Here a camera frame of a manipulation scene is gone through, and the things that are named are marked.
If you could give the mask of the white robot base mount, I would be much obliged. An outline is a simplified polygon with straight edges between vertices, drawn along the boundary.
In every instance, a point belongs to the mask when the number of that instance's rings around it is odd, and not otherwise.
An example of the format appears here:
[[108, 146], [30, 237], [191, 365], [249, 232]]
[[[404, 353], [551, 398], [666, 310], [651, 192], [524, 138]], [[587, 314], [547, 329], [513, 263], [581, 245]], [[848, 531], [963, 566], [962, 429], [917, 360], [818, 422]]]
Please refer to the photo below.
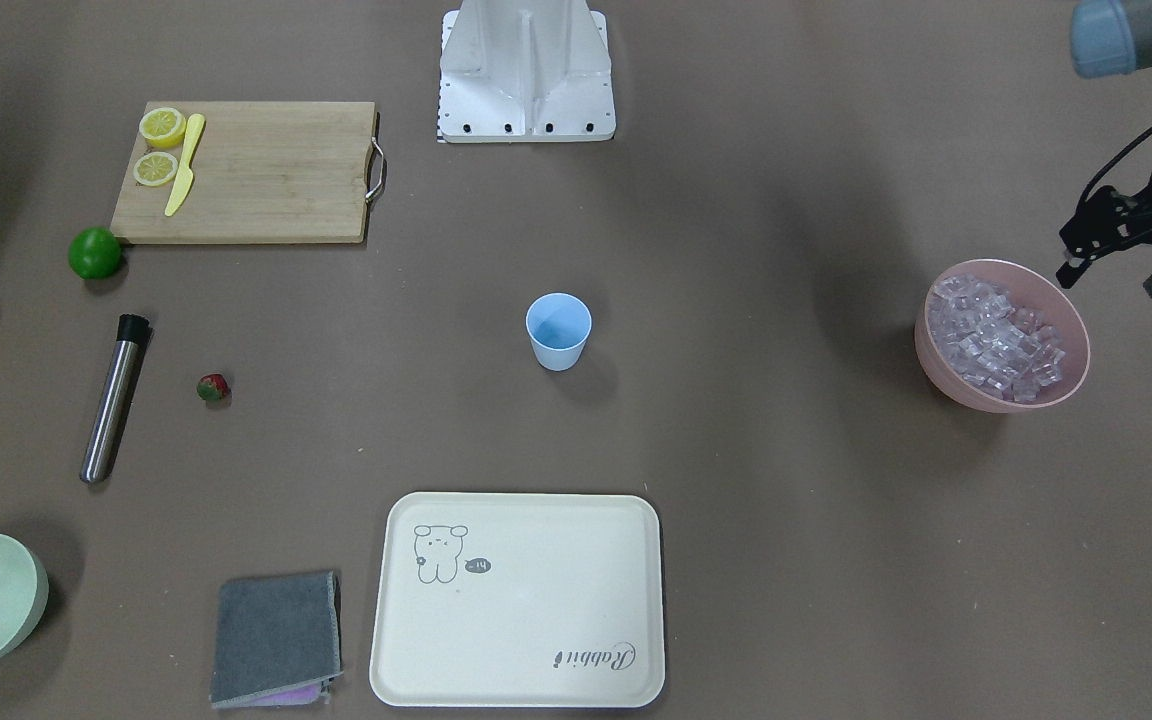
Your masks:
[[608, 23], [585, 1], [463, 1], [440, 32], [435, 141], [616, 135]]

